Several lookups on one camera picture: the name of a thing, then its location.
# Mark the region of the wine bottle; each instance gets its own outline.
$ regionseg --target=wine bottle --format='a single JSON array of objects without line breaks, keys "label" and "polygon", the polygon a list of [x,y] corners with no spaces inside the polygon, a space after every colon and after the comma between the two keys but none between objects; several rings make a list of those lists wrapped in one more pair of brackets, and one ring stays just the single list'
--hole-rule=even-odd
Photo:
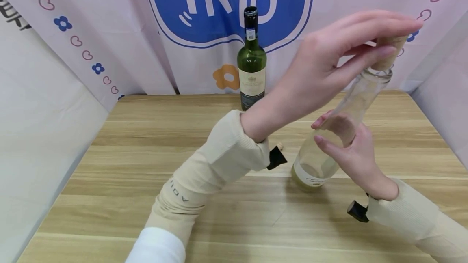
[{"label": "wine bottle", "polygon": [[258,10],[244,9],[245,44],[237,54],[239,67],[240,103],[243,110],[265,96],[266,53],[258,44]]},{"label": "wine bottle", "polygon": [[355,135],[355,127],[363,120],[364,114],[373,100],[392,78],[392,64],[400,52],[405,37],[381,38],[377,46],[393,45],[397,51],[390,57],[364,69],[355,79],[352,87],[330,116],[317,130],[304,141],[292,166],[292,179],[303,190],[312,190],[322,186],[336,171],[338,164],[322,152],[314,141],[320,134],[337,146],[349,146]]}]

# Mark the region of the white label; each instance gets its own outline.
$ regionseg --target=white label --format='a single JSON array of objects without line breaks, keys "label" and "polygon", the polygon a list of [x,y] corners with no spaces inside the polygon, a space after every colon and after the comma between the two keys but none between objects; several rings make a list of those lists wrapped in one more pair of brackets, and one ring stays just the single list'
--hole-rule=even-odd
[{"label": "white label", "polygon": [[247,41],[255,40],[255,29],[246,29],[245,37],[247,38]]},{"label": "white label", "polygon": [[307,186],[311,187],[319,187],[322,186],[325,182],[327,182],[327,178],[316,178],[314,176],[309,175],[299,164],[298,158],[296,158],[294,164],[294,172],[296,176],[301,180],[302,183],[306,184]]},{"label": "white label", "polygon": [[266,67],[259,72],[239,70],[240,91],[247,96],[258,96],[265,91]]}]

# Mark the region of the orange flower pattern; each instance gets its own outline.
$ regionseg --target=orange flower pattern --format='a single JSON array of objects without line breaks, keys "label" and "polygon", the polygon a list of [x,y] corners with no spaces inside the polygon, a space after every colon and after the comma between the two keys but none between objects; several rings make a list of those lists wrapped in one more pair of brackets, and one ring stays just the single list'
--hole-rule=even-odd
[{"label": "orange flower pattern", "polygon": [[[234,77],[234,80],[229,81],[224,76],[230,74]],[[231,88],[232,90],[239,90],[239,73],[237,72],[237,67],[231,64],[224,64],[220,69],[213,72],[213,78],[216,81],[216,86],[220,90],[225,88]]]}]

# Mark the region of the bottle neck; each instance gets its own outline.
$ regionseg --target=bottle neck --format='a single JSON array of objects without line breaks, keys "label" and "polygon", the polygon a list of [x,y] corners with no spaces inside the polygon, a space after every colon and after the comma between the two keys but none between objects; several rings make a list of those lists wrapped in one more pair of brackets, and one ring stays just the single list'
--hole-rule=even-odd
[{"label": "bottle neck", "polygon": [[356,124],[360,123],[377,95],[387,86],[392,78],[391,69],[377,71],[371,68],[364,69],[355,79],[350,90],[336,107],[335,112],[346,113]]},{"label": "bottle neck", "polygon": [[245,46],[249,50],[258,49],[258,15],[244,14]]},{"label": "bottle neck", "polygon": [[249,50],[256,50],[258,48],[258,38],[255,37],[253,40],[248,40],[247,37],[245,38],[245,47]]}]

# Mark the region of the cork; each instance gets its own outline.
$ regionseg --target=cork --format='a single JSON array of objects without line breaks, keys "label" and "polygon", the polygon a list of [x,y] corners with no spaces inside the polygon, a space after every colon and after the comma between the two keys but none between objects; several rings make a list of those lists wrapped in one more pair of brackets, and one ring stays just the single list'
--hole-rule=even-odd
[{"label": "cork", "polygon": [[392,37],[378,38],[376,47],[392,45],[393,47],[396,48],[396,51],[391,56],[375,63],[373,66],[371,66],[372,69],[378,70],[378,71],[384,71],[384,70],[389,69],[392,66],[393,62],[395,62],[395,59],[397,58],[398,54],[400,54],[400,50],[401,48],[403,48],[403,45],[406,43],[407,38],[408,36],[393,37],[393,38]]}]

